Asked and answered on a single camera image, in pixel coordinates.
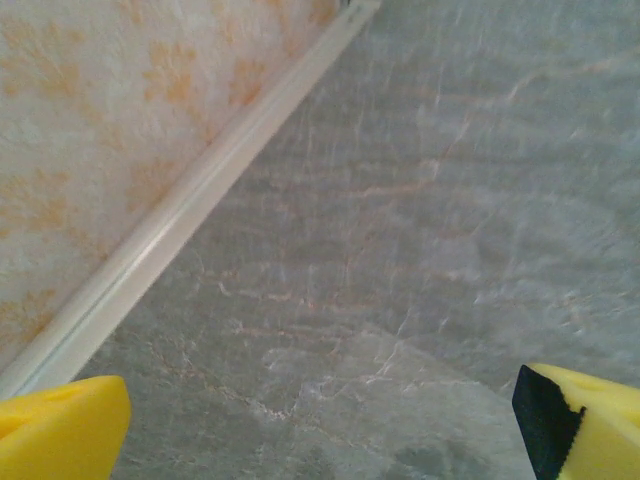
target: orange floral pattern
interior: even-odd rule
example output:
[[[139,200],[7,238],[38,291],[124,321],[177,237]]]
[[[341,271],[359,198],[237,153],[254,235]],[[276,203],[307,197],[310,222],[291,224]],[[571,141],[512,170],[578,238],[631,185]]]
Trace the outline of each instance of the orange floral pattern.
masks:
[[[0,370],[338,4],[0,2]]]

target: gray marble surface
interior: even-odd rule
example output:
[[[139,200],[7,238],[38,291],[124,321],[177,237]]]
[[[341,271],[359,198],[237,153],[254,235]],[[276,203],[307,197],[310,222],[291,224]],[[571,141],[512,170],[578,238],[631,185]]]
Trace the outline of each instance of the gray marble surface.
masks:
[[[523,362],[640,385],[639,14],[387,0],[83,372],[114,478],[531,480]]]

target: marble tile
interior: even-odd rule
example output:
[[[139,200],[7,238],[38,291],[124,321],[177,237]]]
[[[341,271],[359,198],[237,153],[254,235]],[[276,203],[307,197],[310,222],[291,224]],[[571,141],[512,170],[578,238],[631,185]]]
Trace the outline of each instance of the marble tile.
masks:
[[[629,0],[393,0],[87,366],[114,478],[533,479],[528,361],[640,385]]]

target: white plastic trim strip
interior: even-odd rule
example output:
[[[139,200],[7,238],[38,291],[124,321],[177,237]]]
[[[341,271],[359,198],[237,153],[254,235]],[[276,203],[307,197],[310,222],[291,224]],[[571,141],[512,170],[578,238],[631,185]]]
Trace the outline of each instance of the white plastic trim strip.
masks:
[[[354,0],[188,168],[167,197],[0,375],[0,399],[71,381],[380,7]]]

